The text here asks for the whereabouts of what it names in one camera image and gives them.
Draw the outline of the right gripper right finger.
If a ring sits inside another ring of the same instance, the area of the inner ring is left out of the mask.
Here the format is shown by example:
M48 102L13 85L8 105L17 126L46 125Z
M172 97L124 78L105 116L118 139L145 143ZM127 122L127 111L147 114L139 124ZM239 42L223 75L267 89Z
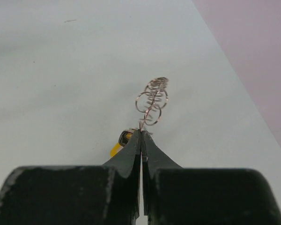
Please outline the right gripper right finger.
M141 133L144 214L150 225L281 225L265 177L247 168L182 168Z

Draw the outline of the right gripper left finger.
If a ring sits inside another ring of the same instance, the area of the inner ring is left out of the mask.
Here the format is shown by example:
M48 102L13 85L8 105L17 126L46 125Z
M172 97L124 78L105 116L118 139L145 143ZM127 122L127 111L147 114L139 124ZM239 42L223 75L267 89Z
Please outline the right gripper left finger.
M141 133L102 165L21 166L0 189L0 225L134 225Z

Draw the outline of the yellow key tag key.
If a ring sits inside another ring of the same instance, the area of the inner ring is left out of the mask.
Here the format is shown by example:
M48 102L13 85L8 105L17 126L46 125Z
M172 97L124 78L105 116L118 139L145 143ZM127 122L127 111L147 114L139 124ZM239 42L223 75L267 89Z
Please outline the yellow key tag key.
M122 131L122 133L119 136L118 142L114 145L114 147L110 151L111 158L114 157L120 150L122 150L127 145L134 131L135 129L133 128Z

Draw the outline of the metal disc with keyrings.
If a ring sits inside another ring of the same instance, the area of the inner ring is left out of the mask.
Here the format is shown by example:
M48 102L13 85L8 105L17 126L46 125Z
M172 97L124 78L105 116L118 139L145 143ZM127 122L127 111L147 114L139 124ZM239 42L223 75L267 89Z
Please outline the metal disc with keyrings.
M169 79L166 77L154 78L148 82L143 92L136 100L136 110L142 114L139 119L139 129L154 126L161 118L162 110L169 100L167 93Z

